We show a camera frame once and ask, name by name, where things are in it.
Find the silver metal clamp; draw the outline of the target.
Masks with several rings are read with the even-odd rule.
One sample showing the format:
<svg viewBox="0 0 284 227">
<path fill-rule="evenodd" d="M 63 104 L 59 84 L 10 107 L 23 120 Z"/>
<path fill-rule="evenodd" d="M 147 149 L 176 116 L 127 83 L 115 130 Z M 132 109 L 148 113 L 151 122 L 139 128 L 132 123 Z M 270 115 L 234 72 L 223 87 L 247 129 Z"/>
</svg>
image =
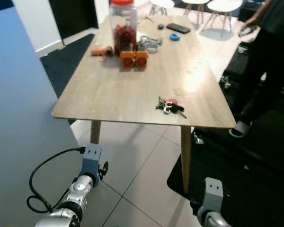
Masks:
<svg viewBox="0 0 284 227">
<path fill-rule="evenodd" d="M 138 50 L 146 50 L 149 53 L 156 53 L 163 45 L 163 38 L 152 38 L 149 36 L 139 36 L 136 38 Z"/>
</svg>

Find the orange twin block device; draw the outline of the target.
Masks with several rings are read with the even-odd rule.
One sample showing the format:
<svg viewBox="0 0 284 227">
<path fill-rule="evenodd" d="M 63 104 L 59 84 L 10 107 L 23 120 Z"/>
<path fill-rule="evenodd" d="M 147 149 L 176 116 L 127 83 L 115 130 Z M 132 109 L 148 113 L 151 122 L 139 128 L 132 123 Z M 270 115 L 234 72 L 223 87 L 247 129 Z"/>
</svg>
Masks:
<svg viewBox="0 0 284 227">
<path fill-rule="evenodd" d="M 121 51 L 120 54 L 121 67 L 129 69 L 132 67 L 146 67 L 150 53 L 148 51 Z"/>
</svg>

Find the black door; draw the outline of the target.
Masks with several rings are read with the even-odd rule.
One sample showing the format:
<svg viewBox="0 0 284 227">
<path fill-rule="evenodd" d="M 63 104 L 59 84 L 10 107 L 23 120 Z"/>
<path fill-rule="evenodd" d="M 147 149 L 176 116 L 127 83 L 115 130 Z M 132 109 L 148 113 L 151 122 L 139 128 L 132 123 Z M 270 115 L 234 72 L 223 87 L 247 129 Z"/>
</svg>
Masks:
<svg viewBox="0 0 284 227">
<path fill-rule="evenodd" d="M 94 0 L 49 0 L 62 44 L 88 28 L 99 28 Z"/>
</svg>

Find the light wooden table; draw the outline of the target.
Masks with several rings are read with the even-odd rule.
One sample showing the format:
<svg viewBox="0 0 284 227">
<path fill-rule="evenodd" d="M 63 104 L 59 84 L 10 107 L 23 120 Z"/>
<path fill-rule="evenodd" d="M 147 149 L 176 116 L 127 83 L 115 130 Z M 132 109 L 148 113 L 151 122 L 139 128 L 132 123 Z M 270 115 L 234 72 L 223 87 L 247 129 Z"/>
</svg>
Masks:
<svg viewBox="0 0 284 227">
<path fill-rule="evenodd" d="M 157 24 L 191 27 L 184 16 L 153 16 L 140 19 L 138 30 L 163 45 L 151 54 L 144 68 L 122 68 L 118 56 L 100 62 L 92 56 L 81 59 L 75 73 L 55 104 L 55 118 L 91 121 L 93 143 L 99 141 L 101 122 L 128 122 L 180 127 L 183 189 L 189 190 L 192 127 L 229 129 L 235 125 L 227 100 L 205 58 L 195 32 L 171 41 L 171 30 Z M 157 110 L 159 97 L 176 99 L 184 114 Z"/>
</svg>

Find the grey handheld device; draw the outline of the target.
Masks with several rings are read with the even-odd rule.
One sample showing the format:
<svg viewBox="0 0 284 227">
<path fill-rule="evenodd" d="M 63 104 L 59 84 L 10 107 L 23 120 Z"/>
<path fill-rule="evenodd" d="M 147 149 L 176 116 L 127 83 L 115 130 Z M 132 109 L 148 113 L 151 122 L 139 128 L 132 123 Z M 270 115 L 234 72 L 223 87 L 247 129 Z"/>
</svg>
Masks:
<svg viewBox="0 0 284 227">
<path fill-rule="evenodd" d="M 247 26 L 239 31 L 239 38 L 243 38 L 255 32 L 259 26 Z"/>
</svg>

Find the black case with metal latch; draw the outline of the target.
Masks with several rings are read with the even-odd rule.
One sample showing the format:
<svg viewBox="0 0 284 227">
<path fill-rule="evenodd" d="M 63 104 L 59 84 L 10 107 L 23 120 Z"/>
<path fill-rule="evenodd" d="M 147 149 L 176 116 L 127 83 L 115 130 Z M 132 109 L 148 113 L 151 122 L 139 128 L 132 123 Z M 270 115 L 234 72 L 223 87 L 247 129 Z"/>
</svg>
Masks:
<svg viewBox="0 0 284 227">
<path fill-rule="evenodd" d="M 243 73 L 249 61 L 249 49 L 251 43 L 240 43 L 235 53 L 233 54 L 226 69 L 222 72 L 219 84 L 230 106 L 234 104 L 236 93 L 244 80 Z M 251 100 L 245 105 L 240 113 L 233 113 L 235 121 L 239 121 L 247 114 L 249 108 L 256 103 L 261 97 L 266 95 L 263 93 L 265 90 L 265 75 L 261 76 L 260 81 L 254 89 L 254 95 Z M 284 124 L 284 84 L 281 85 L 280 91 L 272 92 L 273 104 L 263 113 L 259 118 L 254 120 L 255 123 L 280 123 Z"/>
</svg>

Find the dark grey floor mat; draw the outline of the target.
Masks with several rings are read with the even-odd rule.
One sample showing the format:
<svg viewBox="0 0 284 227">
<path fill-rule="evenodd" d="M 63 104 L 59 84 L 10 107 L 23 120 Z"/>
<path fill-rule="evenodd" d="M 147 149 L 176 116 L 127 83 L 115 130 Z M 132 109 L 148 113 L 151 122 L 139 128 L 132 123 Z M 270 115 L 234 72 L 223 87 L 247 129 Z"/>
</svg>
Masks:
<svg viewBox="0 0 284 227">
<path fill-rule="evenodd" d="M 94 37 L 95 35 L 89 34 L 40 58 L 57 97 L 62 95 Z"/>
</svg>

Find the orange handled tool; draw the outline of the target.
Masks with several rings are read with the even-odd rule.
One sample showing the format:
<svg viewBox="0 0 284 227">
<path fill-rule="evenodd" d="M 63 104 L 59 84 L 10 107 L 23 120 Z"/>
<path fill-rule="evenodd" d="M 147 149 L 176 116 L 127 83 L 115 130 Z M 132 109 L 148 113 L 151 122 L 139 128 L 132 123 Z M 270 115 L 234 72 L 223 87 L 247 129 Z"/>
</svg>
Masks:
<svg viewBox="0 0 284 227">
<path fill-rule="evenodd" d="M 95 48 L 90 51 L 90 54 L 92 54 L 92 56 L 99 56 L 101 57 L 99 61 L 106 62 L 107 59 L 114 54 L 114 49 L 111 46 Z"/>
</svg>

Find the black smartphone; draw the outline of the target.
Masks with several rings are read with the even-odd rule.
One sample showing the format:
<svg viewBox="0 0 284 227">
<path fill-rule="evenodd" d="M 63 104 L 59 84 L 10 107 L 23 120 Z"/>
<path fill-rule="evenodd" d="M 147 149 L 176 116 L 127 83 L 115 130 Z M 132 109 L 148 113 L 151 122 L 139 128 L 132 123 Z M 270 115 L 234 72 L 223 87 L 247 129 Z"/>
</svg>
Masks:
<svg viewBox="0 0 284 227">
<path fill-rule="evenodd" d="M 166 28 L 170 29 L 170 30 L 172 30 L 174 32 L 181 33 L 181 34 L 190 33 L 190 28 L 189 27 L 182 26 L 182 25 L 175 24 L 175 23 L 170 23 L 170 24 L 166 25 Z"/>
</svg>

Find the white chair with wooden legs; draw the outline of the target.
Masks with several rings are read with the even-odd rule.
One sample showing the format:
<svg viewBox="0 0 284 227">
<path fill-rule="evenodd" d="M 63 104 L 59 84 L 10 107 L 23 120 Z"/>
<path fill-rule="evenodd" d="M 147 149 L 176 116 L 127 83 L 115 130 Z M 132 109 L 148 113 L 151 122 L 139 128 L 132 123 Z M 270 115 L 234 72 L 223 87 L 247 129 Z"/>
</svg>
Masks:
<svg viewBox="0 0 284 227">
<path fill-rule="evenodd" d="M 151 3 L 151 9 L 149 16 L 153 15 L 168 15 L 168 9 L 173 9 L 175 3 L 173 0 L 149 0 Z"/>
<path fill-rule="evenodd" d="M 207 3 L 207 7 L 211 11 L 209 20 L 201 28 L 201 32 L 204 31 L 209 24 L 213 24 L 216 19 L 223 17 L 222 19 L 222 33 L 231 32 L 231 20 L 233 12 L 242 6 L 243 0 L 211 0 Z"/>
<path fill-rule="evenodd" d="M 192 11 L 192 7 L 196 6 L 195 14 L 196 14 L 196 21 L 197 24 L 203 24 L 204 23 L 204 7 L 207 3 L 209 3 L 211 0 L 182 0 L 183 3 L 186 4 L 185 12 L 183 15 L 187 17 L 190 12 Z"/>
</svg>

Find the bunch of keys, red tag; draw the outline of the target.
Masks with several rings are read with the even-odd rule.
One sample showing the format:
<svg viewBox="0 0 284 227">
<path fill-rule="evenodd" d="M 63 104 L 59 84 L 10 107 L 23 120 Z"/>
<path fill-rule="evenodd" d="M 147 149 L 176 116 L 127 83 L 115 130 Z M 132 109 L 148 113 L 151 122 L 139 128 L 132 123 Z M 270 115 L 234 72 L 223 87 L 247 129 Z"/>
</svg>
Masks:
<svg viewBox="0 0 284 227">
<path fill-rule="evenodd" d="M 161 110 L 164 114 L 178 114 L 181 115 L 183 118 L 187 119 L 184 114 L 185 108 L 178 104 L 176 99 L 163 99 L 159 97 L 159 103 L 156 106 L 157 110 Z"/>
</svg>

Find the person's hand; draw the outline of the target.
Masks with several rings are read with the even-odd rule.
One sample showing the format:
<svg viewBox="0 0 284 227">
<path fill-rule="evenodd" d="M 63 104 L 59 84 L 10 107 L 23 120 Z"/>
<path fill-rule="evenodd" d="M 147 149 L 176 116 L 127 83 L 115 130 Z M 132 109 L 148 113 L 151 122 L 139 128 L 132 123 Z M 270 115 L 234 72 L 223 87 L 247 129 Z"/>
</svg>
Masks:
<svg viewBox="0 0 284 227">
<path fill-rule="evenodd" d="M 248 21 L 246 21 L 243 26 L 241 27 L 241 29 L 247 27 L 247 26 L 259 26 L 260 24 L 260 19 L 257 17 L 252 17 L 250 18 Z"/>
</svg>

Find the clear jar with red lid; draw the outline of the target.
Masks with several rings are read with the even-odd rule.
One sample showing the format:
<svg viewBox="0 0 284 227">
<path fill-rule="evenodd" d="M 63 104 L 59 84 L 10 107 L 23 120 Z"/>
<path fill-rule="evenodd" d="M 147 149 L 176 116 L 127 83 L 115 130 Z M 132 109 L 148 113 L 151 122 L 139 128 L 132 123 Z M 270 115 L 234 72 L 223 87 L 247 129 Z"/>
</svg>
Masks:
<svg viewBox="0 0 284 227">
<path fill-rule="evenodd" d="M 137 11 L 134 0 L 109 0 L 109 22 L 113 48 L 119 53 L 136 44 Z"/>
</svg>

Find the person in black clothes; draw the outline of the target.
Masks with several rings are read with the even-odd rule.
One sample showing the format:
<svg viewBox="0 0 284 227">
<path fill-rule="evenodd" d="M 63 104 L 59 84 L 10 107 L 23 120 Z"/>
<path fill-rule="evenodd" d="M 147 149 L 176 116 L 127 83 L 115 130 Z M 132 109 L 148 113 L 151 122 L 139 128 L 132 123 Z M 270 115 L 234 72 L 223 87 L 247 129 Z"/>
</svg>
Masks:
<svg viewBox="0 0 284 227">
<path fill-rule="evenodd" d="M 284 84 L 284 0 L 265 0 L 252 17 L 261 20 L 260 31 L 250 47 L 244 80 L 236 93 L 231 112 L 242 112 L 263 75 L 266 76 L 263 91 L 266 96 L 259 98 L 229 130 L 229 134 L 235 138 L 246 136 L 253 121 L 273 104 L 271 93 L 278 93 Z"/>
</svg>

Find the large black case, metal latches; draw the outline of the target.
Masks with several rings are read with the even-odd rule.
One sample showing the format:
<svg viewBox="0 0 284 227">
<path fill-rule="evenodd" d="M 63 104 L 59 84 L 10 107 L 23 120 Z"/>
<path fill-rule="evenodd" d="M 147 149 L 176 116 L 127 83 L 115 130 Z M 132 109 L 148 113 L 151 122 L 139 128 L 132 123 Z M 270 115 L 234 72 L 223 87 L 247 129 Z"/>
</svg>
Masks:
<svg viewBox="0 0 284 227">
<path fill-rule="evenodd" d="M 195 129 L 190 188 L 177 160 L 167 186 L 202 203 L 206 177 L 222 181 L 221 214 L 233 227 L 284 227 L 284 136 L 259 128 L 243 138 L 227 130 Z"/>
</svg>

